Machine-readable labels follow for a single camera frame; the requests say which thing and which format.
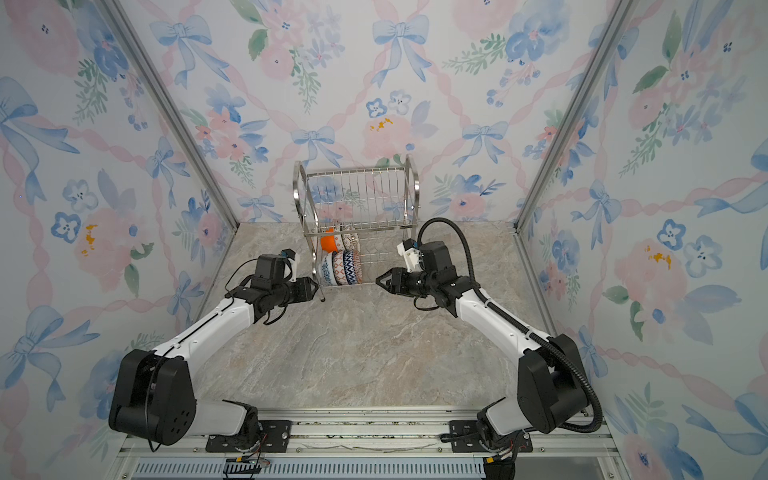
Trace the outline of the red patterned ceramic bowl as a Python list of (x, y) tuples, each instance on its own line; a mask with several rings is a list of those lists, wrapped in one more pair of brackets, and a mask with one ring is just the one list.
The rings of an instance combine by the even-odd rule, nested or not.
[(345, 268), (350, 273), (349, 284), (357, 285), (363, 282), (362, 262), (358, 251), (345, 252)]

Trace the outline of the white mesh strainer basket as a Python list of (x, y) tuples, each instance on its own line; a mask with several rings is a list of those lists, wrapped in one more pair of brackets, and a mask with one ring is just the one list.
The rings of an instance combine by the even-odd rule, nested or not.
[(359, 237), (354, 231), (347, 231), (344, 234), (345, 245), (348, 250), (359, 250)]

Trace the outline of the blue triangle patterned bowl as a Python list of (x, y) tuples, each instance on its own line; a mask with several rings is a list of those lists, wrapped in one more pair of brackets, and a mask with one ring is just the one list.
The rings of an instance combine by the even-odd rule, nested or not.
[(346, 268), (344, 263), (344, 251), (336, 251), (333, 253), (333, 271), (334, 277), (338, 285), (348, 285), (349, 281), (346, 275)]

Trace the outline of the blue floral ceramic bowl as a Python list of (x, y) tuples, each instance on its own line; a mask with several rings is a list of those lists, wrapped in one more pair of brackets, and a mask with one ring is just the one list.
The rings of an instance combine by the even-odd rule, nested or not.
[(338, 283), (335, 277), (333, 252), (327, 252), (320, 264), (320, 272), (323, 281), (328, 286), (337, 286)]

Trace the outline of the orange plastic bowl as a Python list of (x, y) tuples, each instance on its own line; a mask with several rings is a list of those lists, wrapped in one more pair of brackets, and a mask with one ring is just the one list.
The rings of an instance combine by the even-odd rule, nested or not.
[(339, 250), (335, 227), (329, 228), (325, 235), (320, 238), (320, 245), (321, 249), (327, 253), (337, 252)]

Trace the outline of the green patterned ceramic bowl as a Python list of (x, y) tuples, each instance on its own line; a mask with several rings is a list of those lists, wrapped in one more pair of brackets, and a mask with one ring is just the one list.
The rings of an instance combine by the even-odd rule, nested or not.
[(347, 246), (344, 241), (344, 235), (342, 233), (340, 232), (335, 233), (334, 242), (335, 242), (337, 251), (345, 251), (347, 249)]

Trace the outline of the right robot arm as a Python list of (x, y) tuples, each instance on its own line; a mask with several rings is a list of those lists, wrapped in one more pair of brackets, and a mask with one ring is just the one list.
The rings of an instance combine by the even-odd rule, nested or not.
[(529, 431), (593, 433), (603, 423), (575, 343), (520, 320), (453, 267), (442, 271), (392, 268), (376, 284), (393, 295), (431, 298), (435, 307), (470, 324), (516, 364), (506, 396), (477, 414), (477, 436), (490, 450), (505, 449)]

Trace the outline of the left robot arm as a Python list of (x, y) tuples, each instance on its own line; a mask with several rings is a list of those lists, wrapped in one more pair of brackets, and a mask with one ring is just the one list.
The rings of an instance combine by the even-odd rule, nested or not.
[(109, 427), (120, 433), (170, 446), (192, 436), (222, 438), (242, 452), (263, 441), (258, 408), (237, 401), (204, 400), (193, 377), (229, 340), (270, 312), (311, 301), (318, 284), (310, 277), (270, 290), (243, 284), (192, 326), (152, 350), (134, 349), (119, 365), (108, 414)]

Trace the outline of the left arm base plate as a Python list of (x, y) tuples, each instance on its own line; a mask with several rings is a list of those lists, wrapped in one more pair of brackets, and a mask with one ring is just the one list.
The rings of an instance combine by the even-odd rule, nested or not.
[(285, 453), (291, 437), (293, 423), (290, 420), (259, 420), (246, 424), (234, 436), (211, 435), (207, 453)]

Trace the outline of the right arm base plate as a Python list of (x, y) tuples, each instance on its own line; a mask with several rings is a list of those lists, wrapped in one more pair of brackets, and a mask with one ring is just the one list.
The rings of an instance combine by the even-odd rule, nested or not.
[(449, 431), (440, 435), (442, 443), (448, 443), (454, 453), (486, 453), (495, 455), (516, 447), (519, 452), (531, 453), (533, 445), (528, 432), (506, 435), (494, 433), (479, 420), (451, 420)]

